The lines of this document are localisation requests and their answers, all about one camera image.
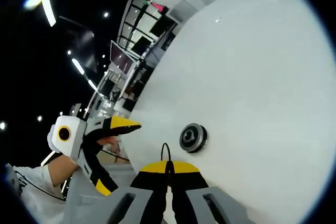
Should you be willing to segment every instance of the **black cable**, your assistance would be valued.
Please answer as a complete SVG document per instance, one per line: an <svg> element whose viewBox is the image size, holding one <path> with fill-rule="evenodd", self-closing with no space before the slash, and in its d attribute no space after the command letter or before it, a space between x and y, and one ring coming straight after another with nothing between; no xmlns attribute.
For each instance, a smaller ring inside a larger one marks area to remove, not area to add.
<svg viewBox="0 0 336 224"><path fill-rule="evenodd" d="M22 175L20 172L15 171L15 173L19 173L19 174L21 175L21 177L25 179L25 181L27 181L28 183L30 183L30 184L31 184L32 186L34 186L36 189L38 189L38 190L44 192L45 194L47 194L47 195L49 195L49 196L52 196L52 197L55 198L55 199L59 199L59 200L65 201L65 199L58 198L58 197L56 197L56 196L54 196L54 195L48 193L47 191L44 191L43 189L39 188L38 186L35 186L32 182L30 182L29 180L27 180L26 177L25 177L24 175Z"/></svg>
<svg viewBox="0 0 336 224"><path fill-rule="evenodd" d="M170 157L170 149L169 149L169 146L168 146L167 143L164 143L164 144L162 145L162 149L161 149L161 160L162 160L162 158L163 158L163 149L164 149L164 146L167 146L168 159L169 159L169 161L171 161L172 159L171 159L171 157Z"/></svg>
<svg viewBox="0 0 336 224"><path fill-rule="evenodd" d="M129 159L127 159L127 158L124 158L124 157L120 157L120 156L118 156L118 155L116 155L116 154L114 154L114 153L111 153L111 152L107 152L107 151L105 151L105 150L102 150L103 152L105 152L105 153L107 153L107 154L110 154L111 156L114 156L114 157L116 157L116 158L120 158L120 159L123 159L123 160L126 160L126 161L130 161Z"/></svg>

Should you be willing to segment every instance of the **metal knob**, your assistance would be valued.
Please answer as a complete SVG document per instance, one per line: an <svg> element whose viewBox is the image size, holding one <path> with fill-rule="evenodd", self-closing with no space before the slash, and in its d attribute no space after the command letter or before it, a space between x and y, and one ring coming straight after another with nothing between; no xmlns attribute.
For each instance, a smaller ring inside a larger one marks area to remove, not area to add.
<svg viewBox="0 0 336 224"><path fill-rule="evenodd" d="M188 124L180 135L180 146L186 152L198 152L205 146L207 136L205 128L200 124Z"/></svg>

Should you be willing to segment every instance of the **yellow circular ring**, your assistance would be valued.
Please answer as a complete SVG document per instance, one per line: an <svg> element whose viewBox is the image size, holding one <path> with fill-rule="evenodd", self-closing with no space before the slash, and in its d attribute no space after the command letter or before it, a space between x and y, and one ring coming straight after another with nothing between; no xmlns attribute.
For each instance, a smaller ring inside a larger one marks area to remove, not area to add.
<svg viewBox="0 0 336 224"><path fill-rule="evenodd" d="M69 131L69 137L68 137L68 139L63 140L63 139L61 139L61 138L59 137L59 131L60 131L61 129L67 129L67 130ZM62 142L66 142L66 141L68 141L68 140L71 138L71 130L70 130L68 127L66 127L65 125L63 125L63 126L61 126L60 128L58 128L57 137L58 137L58 139L60 139Z"/></svg>

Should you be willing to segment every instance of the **camera lens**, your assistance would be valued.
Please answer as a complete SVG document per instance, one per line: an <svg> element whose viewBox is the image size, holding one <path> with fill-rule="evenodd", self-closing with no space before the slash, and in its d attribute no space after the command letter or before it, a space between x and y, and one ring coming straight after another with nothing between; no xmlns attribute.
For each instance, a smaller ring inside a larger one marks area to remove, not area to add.
<svg viewBox="0 0 336 224"><path fill-rule="evenodd" d="M61 128L58 132L58 136L63 141L66 141L70 138L70 131L67 128Z"/></svg>

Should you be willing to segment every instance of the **white curved surface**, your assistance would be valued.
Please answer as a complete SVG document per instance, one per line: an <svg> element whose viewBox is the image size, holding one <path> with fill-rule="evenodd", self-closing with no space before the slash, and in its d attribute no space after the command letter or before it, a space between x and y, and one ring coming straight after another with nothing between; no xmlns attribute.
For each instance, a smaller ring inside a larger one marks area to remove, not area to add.
<svg viewBox="0 0 336 224"><path fill-rule="evenodd" d="M143 127L122 143L139 171L167 142L252 221L294 224L328 181L335 104L333 52L303 0L217 0L167 50L131 114ZM192 122L209 133L193 155L178 142Z"/></svg>

